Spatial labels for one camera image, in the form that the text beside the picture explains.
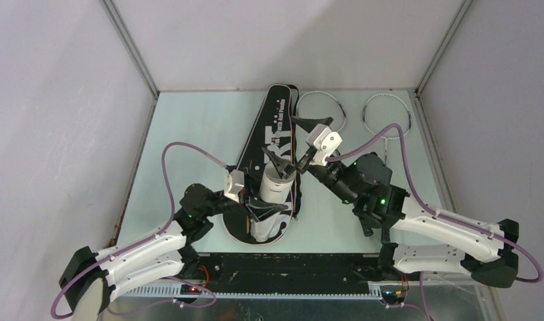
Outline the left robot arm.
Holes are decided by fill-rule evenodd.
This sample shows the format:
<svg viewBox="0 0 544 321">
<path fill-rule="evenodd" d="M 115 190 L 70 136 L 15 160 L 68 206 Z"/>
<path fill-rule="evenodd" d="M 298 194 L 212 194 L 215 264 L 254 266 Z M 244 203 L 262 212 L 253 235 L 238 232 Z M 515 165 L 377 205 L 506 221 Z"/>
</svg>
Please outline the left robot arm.
<svg viewBox="0 0 544 321">
<path fill-rule="evenodd" d="M 197 275 L 199 256 L 192 244 L 213 227 L 210 217 L 243 215 L 256 225 L 270 220 L 290 207 L 296 175 L 264 169 L 261 180 L 233 170 L 225 176 L 225 188 L 212 191 L 200 183 L 189 185 L 180 208 L 164 224 L 126 245 L 93 251 L 78 249 L 59 280 L 59 299 L 65 299 L 72 320 L 97 320 L 123 294 L 159 279 Z"/>
</svg>

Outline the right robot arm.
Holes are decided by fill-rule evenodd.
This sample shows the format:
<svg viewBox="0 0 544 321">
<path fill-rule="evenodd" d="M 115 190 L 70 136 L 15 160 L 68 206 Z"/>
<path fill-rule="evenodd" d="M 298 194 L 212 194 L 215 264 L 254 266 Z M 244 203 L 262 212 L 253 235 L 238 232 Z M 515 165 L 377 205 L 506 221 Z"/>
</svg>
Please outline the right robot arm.
<svg viewBox="0 0 544 321">
<path fill-rule="evenodd" d="M 335 150 L 340 135 L 330 118 L 294 118 L 308 132 L 308 150 L 296 163 L 271 151 L 266 156 L 281 179 L 310 173 L 344 204 L 352 205 L 366 236 L 381 231 L 379 275 L 393 280 L 401 273 L 453 272 L 494 288 L 509 288 L 517 280 L 515 253 L 519 224 L 505 219 L 485 223 L 431 205 L 413 186 L 391 184 L 392 170 L 366 146 L 344 164 Z"/>
</svg>

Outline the white shuttlecock tube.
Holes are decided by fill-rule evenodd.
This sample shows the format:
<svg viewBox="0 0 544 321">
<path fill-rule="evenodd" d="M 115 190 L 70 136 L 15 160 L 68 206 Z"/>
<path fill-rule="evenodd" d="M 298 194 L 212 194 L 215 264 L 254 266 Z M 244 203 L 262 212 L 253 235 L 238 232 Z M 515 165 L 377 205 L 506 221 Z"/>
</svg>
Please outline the white shuttlecock tube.
<svg viewBox="0 0 544 321">
<path fill-rule="evenodd" d="M 296 173 L 281 178 L 272 161 L 264 167 L 259 188 L 260 199 L 267 203 L 287 205 L 288 213 L 283 214 L 283 210 L 278 210 L 267 218 L 252 220 L 250 234 L 256 243 L 274 243 L 286 233 L 293 215 L 294 201 L 288 199 L 292 197 L 295 178 Z"/>
</svg>

